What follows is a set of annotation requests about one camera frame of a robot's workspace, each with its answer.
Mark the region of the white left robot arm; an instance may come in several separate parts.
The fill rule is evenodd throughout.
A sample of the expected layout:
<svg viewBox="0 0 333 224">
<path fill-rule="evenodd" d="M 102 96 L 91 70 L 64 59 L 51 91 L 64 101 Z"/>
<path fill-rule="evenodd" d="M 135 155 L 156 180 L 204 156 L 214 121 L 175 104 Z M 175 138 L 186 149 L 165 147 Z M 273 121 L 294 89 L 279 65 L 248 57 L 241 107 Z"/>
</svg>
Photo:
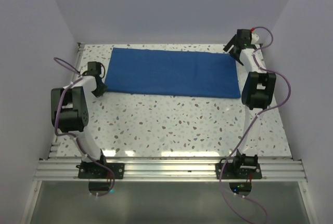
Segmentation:
<svg viewBox="0 0 333 224">
<path fill-rule="evenodd" d="M 96 144 L 88 129 L 88 99 L 99 98 L 107 90 L 103 83 L 106 75 L 104 65 L 97 61 L 87 64 L 87 70 L 80 73 L 70 63 L 55 57 L 62 67 L 78 76 L 69 85 L 51 90 L 52 125 L 57 137 L 68 136 L 81 154 L 79 169 L 88 170 L 94 177 L 104 178 L 108 165 L 101 148 Z"/>
</svg>

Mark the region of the blue surgical drape cloth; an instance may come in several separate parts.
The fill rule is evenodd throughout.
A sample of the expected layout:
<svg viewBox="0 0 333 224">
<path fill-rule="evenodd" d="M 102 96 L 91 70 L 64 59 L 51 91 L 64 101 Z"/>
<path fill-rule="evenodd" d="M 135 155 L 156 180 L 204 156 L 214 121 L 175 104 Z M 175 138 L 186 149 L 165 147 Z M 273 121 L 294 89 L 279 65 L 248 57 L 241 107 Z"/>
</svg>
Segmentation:
<svg viewBox="0 0 333 224">
<path fill-rule="evenodd" d="M 235 60 L 210 52 L 115 48 L 105 84 L 118 93 L 240 98 Z"/>
</svg>

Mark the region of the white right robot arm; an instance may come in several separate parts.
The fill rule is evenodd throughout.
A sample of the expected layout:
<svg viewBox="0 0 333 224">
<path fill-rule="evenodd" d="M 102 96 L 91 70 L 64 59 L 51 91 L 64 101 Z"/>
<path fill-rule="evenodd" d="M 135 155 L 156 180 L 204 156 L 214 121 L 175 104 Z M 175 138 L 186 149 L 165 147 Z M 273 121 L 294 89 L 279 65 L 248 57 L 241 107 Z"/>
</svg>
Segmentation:
<svg viewBox="0 0 333 224">
<path fill-rule="evenodd" d="M 258 114 L 272 103 L 276 83 L 276 74 L 266 71 L 258 58 L 258 40 L 253 29 L 238 29 L 224 47 L 224 51 L 248 73 L 241 92 L 241 102 L 245 106 L 244 138 L 233 161 L 227 165 L 227 170 L 240 179 L 245 178 L 251 170 L 258 170 L 258 143 L 262 122 Z"/>
</svg>

